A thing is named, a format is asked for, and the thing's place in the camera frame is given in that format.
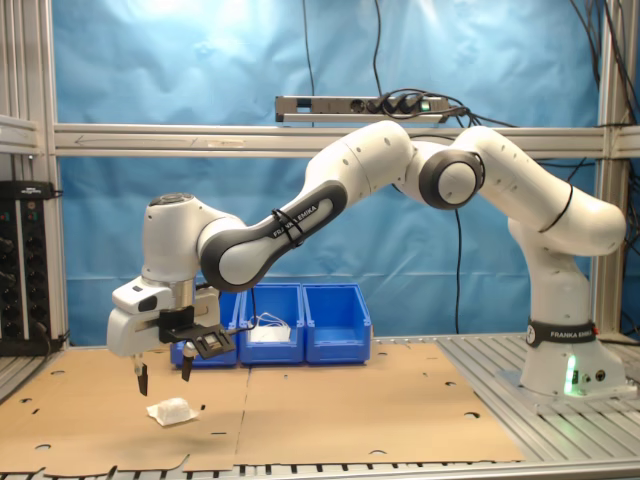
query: black bracket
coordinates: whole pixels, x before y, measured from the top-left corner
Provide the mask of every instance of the black bracket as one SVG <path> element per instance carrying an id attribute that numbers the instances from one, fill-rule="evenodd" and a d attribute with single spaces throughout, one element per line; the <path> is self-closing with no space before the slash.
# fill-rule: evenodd
<path id="1" fill-rule="evenodd" d="M 527 344 L 536 348 L 542 342 L 588 343 L 596 340 L 596 326 L 589 321 L 581 325 L 554 325 L 529 319 Z"/>
<path id="2" fill-rule="evenodd" d="M 222 325 L 204 327 L 194 323 L 193 307 L 160 312 L 158 338 L 162 343 L 191 342 L 203 359 L 232 352 L 235 345 Z"/>

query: cardboard sheet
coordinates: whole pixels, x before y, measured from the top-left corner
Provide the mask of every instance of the cardboard sheet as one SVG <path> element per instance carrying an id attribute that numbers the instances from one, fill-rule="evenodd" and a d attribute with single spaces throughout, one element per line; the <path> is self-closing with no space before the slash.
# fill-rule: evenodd
<path id="1" fill-rule="evenodd" d="M 113 466 L 166 470 L 187 455 L 196 466 L 232 468 L 248 371 L 199 370 L 186 383 L 171 368 L 167 351 L 147 354 L 144 361 L 148 397 L 138 393 L 129 359 L 106 350 L 66 352 L 0 407 L 0 471 L 46 467 L 49 475 L 83 476 Z M 161 427 L 147 416 L 147 406 L 172 397 L 200 410 L 198 418 Z"/>
<path id="2" fill-rule="evenodd" d="M 65 353 L 0 406 L 0 472 L 168 470 L 187 455 L 187 471 L 523 459 L 435 345 L 377 346 L 367 366 L 194 370 L 189 383 L 166 351 L 145 363 L 148 397 L 129 359 Z M 146 407 L 172 397 L 204 410 L 163 428 Z"/>
<path id="3" fill-rule="evenodd" d="M 376 346 L 367 366 L 254 369 L 236 463 L 522 459 L 444 353 L 423 344 Z"/>

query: black cable tie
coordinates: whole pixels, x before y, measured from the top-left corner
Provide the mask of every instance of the black cable tie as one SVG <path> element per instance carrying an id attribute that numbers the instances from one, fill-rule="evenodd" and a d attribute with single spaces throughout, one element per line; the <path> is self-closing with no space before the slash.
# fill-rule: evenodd
<path id="1" fill-rule="evenodd" d="M 569 192 L 569 199 L 567 200 L 567 204 L 564 206 L 564 208 L 562 209 L 560 214 L 558 214 L 555 220 L 551 222 L 551 225 L 549 225 L 546 228 L 543 228 L 542 230 L 539 230 L 538 233 L 544 233 L 551 230 L 551 228 L 560 221 L 560 219 L 566 213 L 566 211 L 569 210 L 569 205 L 571 205 L 571 199 L 573 198 L 573 185 L 569 184 L 569 186 L 571 187 L 571 191 Z"/>
<path id="2" fill-rule="evenodd" d="M 287 238 L 289 239 L 289 242 L 291 244 L 293 244 L 293 248 L 297 248 L 300 245 L 302 245 L 304 243 L 304 240 L 300 240 L 299 242 L 295 242 L 295 240 L 293 239 L 293 237 L 291 236 L 291 233 L 289 233 L 289 229 L 287 228 L 287 223 L 285 222 L 284 219 L 288 220 L 289 222 L 291 222 L 291 224 L 296 227 L 296 229 L 298 230 L 298 232 L 300 232 L 300 236 L 304 235 L 304 230 L 302 230 L 302 228 L 300 227 L 300 225 L 298 225 L 298 222 L 296 222 L 293 218 L 291 218 L 287 213 L 283 212 L 282 210 L 280 210 L 279 208 L 274 208 L 273 210 L 271 210 L 271 215 L 273 216 L 273 218 L 275 218 L 278 223 L 280 223 L 280 225 L 282 226 L 282 228 L 284 229 L 284 233 L 287 235 Z"/>

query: aluminum rail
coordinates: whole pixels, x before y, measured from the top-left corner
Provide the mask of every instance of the aluminum rail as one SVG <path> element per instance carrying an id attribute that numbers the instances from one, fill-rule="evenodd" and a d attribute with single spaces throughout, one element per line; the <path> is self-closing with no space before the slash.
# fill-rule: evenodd
<path id="1" fill-rule="evenodd" d="M 355 128 L 228 127 L 195 125 L 56 124 L 61 157 L 284 157 L 308 158 Z M 459 128 L 408 128 L 425 141 L 451 143 Z M 499 128 L 536 159 L 600 158 L 601 128 Z"/>
<path id="2" fill-rule="evenodd" d="M 39 151 L 34 122 L 0 115 L 0 153 L 35 155 Z"/>

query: black control box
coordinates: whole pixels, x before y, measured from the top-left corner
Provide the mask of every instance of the black control box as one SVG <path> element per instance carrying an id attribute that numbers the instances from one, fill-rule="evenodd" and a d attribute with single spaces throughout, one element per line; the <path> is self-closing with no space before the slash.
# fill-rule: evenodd
<path id="1" fill-rule="evenodd" d="M 0 182 L 0 356 L 46 355 L 51 338 L 45 202 L 49 183 Z"/>

